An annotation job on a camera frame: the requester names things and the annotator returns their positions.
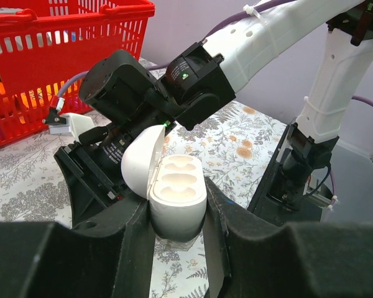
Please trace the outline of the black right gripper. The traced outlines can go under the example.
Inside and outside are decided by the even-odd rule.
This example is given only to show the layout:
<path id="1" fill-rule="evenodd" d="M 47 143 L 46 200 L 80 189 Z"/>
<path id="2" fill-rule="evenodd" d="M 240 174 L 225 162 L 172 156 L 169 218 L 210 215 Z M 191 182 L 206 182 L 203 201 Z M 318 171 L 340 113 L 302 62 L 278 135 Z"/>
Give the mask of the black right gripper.
<path id="1" fill-rule="evenodd" d="M 54 154 L 70 195 L 71 225 L 88 220 L 131 191 L 121 174 L 121 161 L 142 128 L 98 126 Z"/>

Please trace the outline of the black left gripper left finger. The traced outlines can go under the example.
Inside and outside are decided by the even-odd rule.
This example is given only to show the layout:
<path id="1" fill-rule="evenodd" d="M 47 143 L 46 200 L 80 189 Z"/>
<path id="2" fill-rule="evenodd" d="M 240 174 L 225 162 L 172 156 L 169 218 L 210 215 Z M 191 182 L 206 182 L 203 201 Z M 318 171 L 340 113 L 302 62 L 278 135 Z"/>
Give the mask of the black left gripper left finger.
<path id="1" fill-rule="evenodd" d="M 69 229 L 0 222 L 0 297 L 148 297 L 155 235 L 144 199 Z"/>

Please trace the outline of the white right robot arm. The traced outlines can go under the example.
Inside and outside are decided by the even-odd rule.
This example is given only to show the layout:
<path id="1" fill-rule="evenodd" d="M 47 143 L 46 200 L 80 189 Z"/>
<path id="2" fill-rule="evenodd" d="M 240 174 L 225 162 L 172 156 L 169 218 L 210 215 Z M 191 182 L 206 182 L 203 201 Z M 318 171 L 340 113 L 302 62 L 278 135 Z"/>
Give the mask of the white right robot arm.
<path id="1" fill-rule="evenodd" d="M 193 129 L 231 102 L 272 60 L 322 24 L 326 52 L 301 114 L 288 125 L 248 209 L 274 225 L 319 221 L 305 190 L 316 169 L 329 168 L 341 121 L 373 62 L 373 1 L 269 1 L 246 6 L 213 28 L 155 79 L 118 50 L 81 75 L 79 98 L 109 119 L 87 127 L 61 116 L 75 142 L 55 159 L 70 191 L 76 225 L 132 190 L 126 150 L 147 127 Z"/>

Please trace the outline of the white earbud charging case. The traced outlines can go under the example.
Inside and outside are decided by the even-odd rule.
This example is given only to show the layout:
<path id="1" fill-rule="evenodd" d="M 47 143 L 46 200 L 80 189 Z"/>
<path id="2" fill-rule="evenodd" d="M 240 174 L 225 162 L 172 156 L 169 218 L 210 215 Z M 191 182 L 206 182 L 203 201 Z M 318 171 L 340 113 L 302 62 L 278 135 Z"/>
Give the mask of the white earbud charging case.
<path id="1" fill-rule="evenodd" d="M 164 125 L 145 129 L 125 150 L 121 174 L 132 192 L 148 200 L 156 234 L 188 242 L 200 233 L 206 212 L 203 167 L 194 156 L 162 156 L 164 140 Z"/>

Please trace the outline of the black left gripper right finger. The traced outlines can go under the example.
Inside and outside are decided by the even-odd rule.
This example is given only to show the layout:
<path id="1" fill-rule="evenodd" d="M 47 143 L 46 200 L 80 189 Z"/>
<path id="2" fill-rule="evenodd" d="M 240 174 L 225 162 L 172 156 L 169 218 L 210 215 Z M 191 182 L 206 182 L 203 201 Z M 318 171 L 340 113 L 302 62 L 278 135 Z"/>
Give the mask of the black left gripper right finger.
<path id="1" fill-rule="evenodd" d="M 373 297 L 373 223 L 276 227 L 205 183 L 208 297 Z"/>

